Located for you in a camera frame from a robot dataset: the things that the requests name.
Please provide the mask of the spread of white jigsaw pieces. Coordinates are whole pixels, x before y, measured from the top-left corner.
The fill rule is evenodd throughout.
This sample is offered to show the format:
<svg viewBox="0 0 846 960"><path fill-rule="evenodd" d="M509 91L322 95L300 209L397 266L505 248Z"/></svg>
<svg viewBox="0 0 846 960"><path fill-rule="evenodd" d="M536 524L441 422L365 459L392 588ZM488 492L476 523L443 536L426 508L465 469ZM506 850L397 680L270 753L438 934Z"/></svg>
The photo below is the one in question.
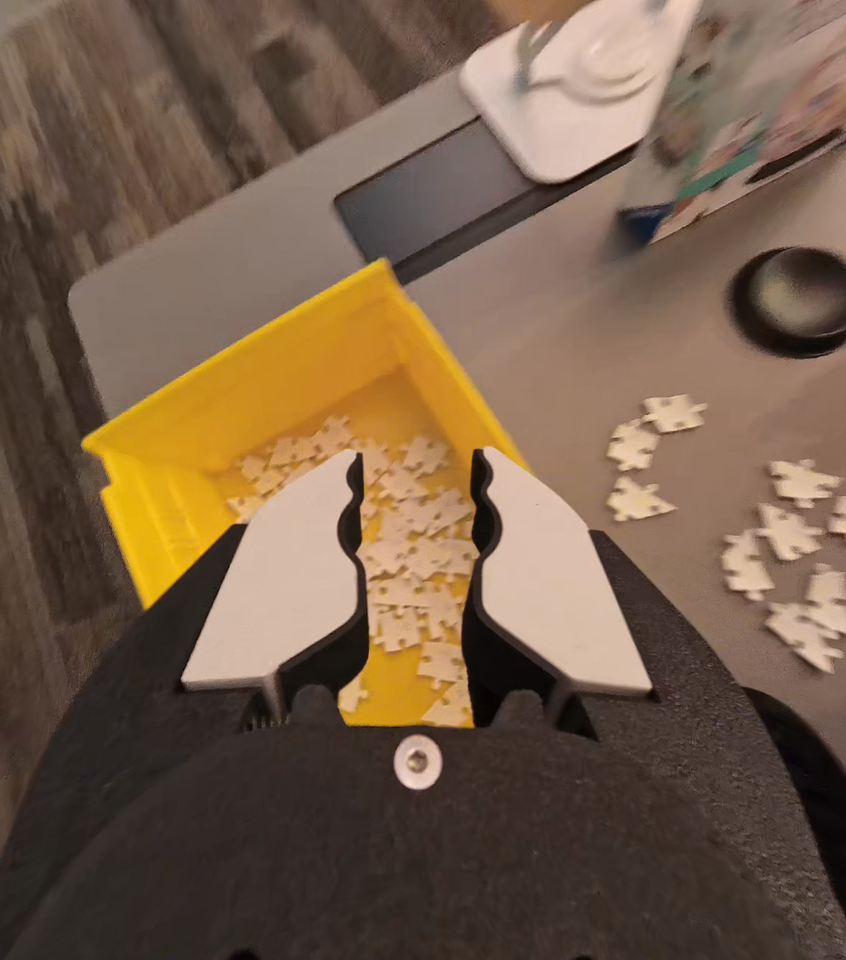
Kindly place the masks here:
<svg viewBox="0 0 846 960"><path fill-rule="evenodd" d="M664 438L704 425L705 403L688 394L644 399L642 412L616 425L605 458L615 476L605 507L615 522L646 522L677 511L646 477ZM844 479L812 459L769 461L769 490L749 510L741 531L720 534L724 589L755 606L762 628L815 671L832 676L845 653L846 571L821 559L826 538L846 545Z"/></svg>

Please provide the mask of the black ball stand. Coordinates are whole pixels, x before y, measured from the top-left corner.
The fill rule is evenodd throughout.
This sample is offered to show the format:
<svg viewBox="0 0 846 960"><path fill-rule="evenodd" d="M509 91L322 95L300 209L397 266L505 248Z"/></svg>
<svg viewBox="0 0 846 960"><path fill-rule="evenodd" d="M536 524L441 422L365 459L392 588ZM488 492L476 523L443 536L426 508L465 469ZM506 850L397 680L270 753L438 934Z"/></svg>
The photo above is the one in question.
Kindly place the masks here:
<svg viewBox="0 0 846 960"><path fill-rule="evenodd" d="M846 346L846 259L810 246L763 251L730 280L727 310L741 337L765 354L833 354Z"/></svg>

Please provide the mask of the heap of white puzzle pieces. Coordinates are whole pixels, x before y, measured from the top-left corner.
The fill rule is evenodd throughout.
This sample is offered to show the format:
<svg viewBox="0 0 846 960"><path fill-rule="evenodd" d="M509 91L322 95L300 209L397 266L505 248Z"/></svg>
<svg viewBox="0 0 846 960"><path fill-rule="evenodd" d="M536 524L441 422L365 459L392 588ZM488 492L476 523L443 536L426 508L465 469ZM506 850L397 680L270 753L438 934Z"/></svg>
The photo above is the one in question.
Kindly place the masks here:
<svg viewBox="0 0 846 960"><path fill-rule="evenodd" d="M338 694L352 724L467 728L473 714L461 650L464 595L476 560L474 506L452 486L456 462L441 438L394 445L355 433L332 415L239 456L230 513L248 520L333 454L361 455L364 495L358 556L366 574L370 653Z"/></svg>

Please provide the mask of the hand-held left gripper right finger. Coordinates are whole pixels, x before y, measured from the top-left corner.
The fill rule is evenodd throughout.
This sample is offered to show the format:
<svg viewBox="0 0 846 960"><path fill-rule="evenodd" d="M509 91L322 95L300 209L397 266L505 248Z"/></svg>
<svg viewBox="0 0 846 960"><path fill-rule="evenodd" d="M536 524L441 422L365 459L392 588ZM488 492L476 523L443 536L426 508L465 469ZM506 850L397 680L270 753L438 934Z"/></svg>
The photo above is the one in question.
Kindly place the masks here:
<svg viewBox="0 0 846 960"><path fill-rule="evenodd" d="M649 694L652 681L586 522L494 447L474 450L471 497L470 681L499 697Z"/></svg>

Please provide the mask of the colourful puzzle box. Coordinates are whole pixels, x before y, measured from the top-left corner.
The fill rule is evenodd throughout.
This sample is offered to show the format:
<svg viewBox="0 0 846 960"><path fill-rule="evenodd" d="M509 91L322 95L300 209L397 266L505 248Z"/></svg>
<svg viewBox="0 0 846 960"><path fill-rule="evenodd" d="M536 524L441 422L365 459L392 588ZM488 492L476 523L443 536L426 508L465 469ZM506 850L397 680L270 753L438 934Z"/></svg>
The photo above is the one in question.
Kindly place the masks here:
<svg viewBox="0 0 846 960"><path fill-rule="evenodd" d="M846 144L846 1L700 2L628 165L641 247Z"/></svg>

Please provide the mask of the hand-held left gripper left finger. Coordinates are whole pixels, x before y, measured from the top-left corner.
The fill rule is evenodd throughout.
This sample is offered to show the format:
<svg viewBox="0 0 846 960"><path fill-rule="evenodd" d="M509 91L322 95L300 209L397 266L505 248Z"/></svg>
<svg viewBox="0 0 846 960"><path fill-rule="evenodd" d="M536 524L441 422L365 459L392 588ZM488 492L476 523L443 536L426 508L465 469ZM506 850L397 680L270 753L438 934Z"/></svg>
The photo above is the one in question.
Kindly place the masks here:
<svg viewBox="0 0 846 960"><path fill-rule="evenodd" d="M181 677L187 690L338 692L368 658L363 459L344 450L258 510Z"/></svg>

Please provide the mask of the white board stand base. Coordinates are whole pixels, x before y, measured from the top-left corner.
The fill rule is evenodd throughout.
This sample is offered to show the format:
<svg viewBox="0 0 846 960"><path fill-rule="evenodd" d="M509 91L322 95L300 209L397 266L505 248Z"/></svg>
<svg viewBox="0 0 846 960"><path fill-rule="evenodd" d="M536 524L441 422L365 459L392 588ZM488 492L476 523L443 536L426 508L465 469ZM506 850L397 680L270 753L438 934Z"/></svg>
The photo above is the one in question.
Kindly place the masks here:
<svg viewBox="0 0 846 960"><path fill-rule="evenodd" d="M508 32L461 68L464 94L530 180L558 185L645 135L698 1L491 1Z"/></svg>

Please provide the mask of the yellow plastic bin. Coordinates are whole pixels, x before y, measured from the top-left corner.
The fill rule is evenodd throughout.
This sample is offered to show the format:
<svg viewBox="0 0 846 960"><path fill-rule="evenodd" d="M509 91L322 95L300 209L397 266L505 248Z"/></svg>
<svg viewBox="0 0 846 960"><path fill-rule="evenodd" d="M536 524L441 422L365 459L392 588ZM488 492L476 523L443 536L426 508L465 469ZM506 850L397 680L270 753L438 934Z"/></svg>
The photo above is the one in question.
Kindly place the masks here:
<svg viewBox="0 0 846 960"><path fill-rule="evenodd" d="M470 491L473 451L527 464L437 333L379 260L117 415L83 442L143 609L235 523L237 458L328 417L391 445L441 438Z"/></svg>

